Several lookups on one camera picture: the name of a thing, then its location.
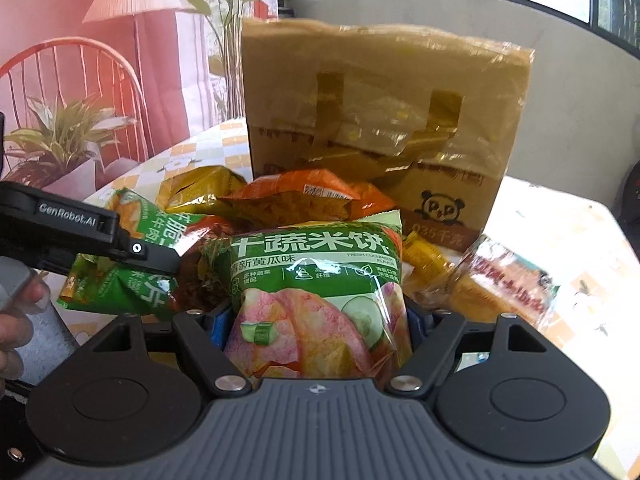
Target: panda logo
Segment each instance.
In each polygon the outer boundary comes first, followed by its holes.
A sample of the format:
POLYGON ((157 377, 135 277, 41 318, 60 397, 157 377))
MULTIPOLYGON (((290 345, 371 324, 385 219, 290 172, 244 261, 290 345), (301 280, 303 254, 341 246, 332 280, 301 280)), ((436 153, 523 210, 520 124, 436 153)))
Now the panda logo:
POLYGON ((433 220, 444 225, 464 225, 458 217, 460 210, 465 203, 459 198, 453 199, 448 195, 422 192, 422 208, 415 212, 422 216, 424 220, 433 220))

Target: blue part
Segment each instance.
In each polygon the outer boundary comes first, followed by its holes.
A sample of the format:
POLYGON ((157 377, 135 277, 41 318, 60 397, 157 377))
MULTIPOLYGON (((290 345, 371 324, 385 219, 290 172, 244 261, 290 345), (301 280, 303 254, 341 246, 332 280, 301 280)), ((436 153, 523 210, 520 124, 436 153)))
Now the blue part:
POLYGON ((420 343, 426 338, 424 333, 424 323, 422 317, 418 316, 413 310, 408 308, 406 310, 406 319, 409 323, 409 338, 411 338, 411 348, 415 349, 420 346, 420 343))
POLYGON ((211 341, 215 346, 220 349, 225 348, 226 340, 229 337, 233 323, 234 316, 231 307, 228 307, 217 314, 213 322, 213 327, 211 328, 210 336, 211 341))

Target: green snack bag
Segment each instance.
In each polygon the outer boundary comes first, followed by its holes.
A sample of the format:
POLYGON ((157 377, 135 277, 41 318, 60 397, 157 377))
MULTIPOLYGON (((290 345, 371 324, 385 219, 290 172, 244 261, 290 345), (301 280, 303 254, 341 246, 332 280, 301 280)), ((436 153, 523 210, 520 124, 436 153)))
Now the green snack bag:
POLYGON ((411 355, 398 212, 207 241, 238 311, 227 357, 261 377, 385 380, 411 355))
POLYGON ((166 320, 188 308, 210 310, 222 299, 208 298, 206 294, 191 294, 188 298, 183 294, 181 298, 178 283, 192 292, 202 289, 197 277, 197 245, 209 235, 236 232, 225 219, 164 213, 129 189, 118 190, 106 208, 120 214, 120 225, 133 238, 176 249, 181 256, 180 273, 177 278, 169 278, 133 270, 108 258, 80 254, 60 293, 60 305, 99 314, 154 314, 159 320, 166 320))

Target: white wall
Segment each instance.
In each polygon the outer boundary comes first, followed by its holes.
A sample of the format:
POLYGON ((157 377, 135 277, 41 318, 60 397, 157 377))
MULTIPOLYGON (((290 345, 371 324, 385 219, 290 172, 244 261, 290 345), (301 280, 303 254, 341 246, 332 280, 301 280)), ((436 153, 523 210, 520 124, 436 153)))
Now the white wall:
POLYGON ((505 0, 293 0, 298 18, 411 23, 536 49, 508 173, 607 206, 640 158, 640 60, 562 19, 505 0))

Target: potted plant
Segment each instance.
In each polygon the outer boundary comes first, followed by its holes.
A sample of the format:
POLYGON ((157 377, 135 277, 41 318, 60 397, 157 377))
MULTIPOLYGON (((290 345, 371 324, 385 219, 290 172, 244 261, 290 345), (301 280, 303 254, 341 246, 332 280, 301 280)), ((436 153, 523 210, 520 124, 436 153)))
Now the potted plant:
POLYGON ((241 35, 244 6, 255 0, 187 0, 193 9, 209 23, 215 36, 219 55, 209 56, 209 72, 223 76, 226 96, 214 98, 221 109, 223 120, 244 116, 242 90, 241 35))
POLYGON ((116 131, 136 120, 116 116, 114 108, 100 107, 93 98, 66 106, 56 100, 53 110, 35 98, 27 98, 27 104, 37 127, 18 128, 4 137, 17 146, 6 150, 8 160, 19 159, 4 179, 85 199, 95 192, 100 149, 116 144, 116 131))

